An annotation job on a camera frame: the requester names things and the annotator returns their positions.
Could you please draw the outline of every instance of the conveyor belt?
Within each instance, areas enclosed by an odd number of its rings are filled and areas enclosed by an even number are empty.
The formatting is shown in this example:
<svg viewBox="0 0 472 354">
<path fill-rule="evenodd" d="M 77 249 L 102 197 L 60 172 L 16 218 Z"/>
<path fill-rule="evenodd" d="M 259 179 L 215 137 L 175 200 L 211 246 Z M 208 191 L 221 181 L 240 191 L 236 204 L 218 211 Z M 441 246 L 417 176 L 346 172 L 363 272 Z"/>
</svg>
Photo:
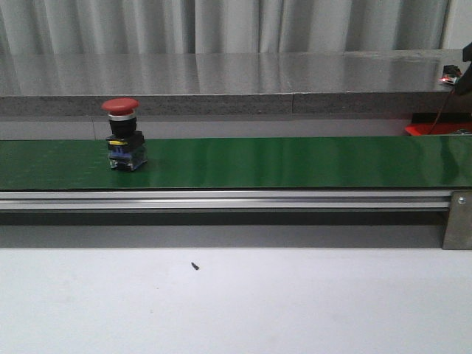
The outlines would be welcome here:
<svg viewBox="0 0 472 354">
<path fill-rule="evenodd" d="M 110 170 L 102 141 L 0 142 L 0 210 L 450 210 L 471 249 L 469 136 L 148 140 Z"/>
<path fill-rule="evenodd" d="M 472 187 L 469 136 L 148 140 L 149 162 L 110 170 L 104 141 L 2 141 L 0 190 Z"/>
</svg>

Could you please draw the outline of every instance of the white floor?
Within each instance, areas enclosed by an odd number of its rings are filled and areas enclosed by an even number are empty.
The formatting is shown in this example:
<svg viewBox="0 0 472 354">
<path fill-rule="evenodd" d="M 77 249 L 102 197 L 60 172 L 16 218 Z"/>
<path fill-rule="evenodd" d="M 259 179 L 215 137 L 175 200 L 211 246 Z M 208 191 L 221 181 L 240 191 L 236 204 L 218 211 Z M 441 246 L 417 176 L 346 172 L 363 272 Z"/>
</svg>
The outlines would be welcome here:
<svg viewBox="0 0 472 354">
<path fill-rule="evenodd" d="M 470 353 L 471 269 L 441 249 L 0 249 L 0 353 Z"/>
</svg>

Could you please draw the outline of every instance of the yellow switch component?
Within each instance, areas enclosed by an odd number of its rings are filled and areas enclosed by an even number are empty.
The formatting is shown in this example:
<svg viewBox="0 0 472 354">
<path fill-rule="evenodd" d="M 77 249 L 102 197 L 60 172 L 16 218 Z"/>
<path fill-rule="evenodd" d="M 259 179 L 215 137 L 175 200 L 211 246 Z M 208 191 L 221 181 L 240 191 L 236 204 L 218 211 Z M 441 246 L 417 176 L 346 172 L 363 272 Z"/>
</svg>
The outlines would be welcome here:
<svg viewBox="0 0 472 354">
<path fill-rule="evenodd" d="M 108 143 L 110 145 L 127 145 L 127 142 L 121 142 L 119 140 L 109 140 Z"/>
</svg>

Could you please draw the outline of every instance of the metal frame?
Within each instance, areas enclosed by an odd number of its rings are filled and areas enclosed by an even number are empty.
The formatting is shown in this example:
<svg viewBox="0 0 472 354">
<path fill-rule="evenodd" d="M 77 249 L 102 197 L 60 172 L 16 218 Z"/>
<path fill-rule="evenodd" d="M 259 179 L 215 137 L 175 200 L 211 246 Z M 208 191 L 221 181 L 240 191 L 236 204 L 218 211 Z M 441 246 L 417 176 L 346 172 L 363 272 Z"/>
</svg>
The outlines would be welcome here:
<svg viewBox="0 0 472 354">
<path fill-rule="evenodd" d="M 451 196 L 444 249 L 472 249 L 472 191 L 454 192 Z"/>
<path fill-rule="evenodd" d="M 0 192 L 0 210 L 447 209 L 450 190 Z"/>
<path fill-rule="evenodd" d="M 449 211 L 444 249 L 472 249 L 472 190 L 142 190 L 0 192 L 0 212 L 344 209 Z"/>
</svg>

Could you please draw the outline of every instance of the green conveyor belt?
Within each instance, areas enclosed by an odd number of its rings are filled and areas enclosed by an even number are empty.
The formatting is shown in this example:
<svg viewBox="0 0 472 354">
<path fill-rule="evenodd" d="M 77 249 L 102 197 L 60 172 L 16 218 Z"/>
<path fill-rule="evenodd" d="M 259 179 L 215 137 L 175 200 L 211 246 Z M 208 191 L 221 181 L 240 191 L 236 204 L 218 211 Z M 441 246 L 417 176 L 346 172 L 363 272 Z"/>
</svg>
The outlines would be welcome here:
<svg viewBox="0 0 472 354">
<path fill-rule="evenodd" d="M 470 188 L 472 137 L 147 140 L 149 162 L 110 170 L 105 141 L 0 142 L 0 190 Z"/>
</svg>

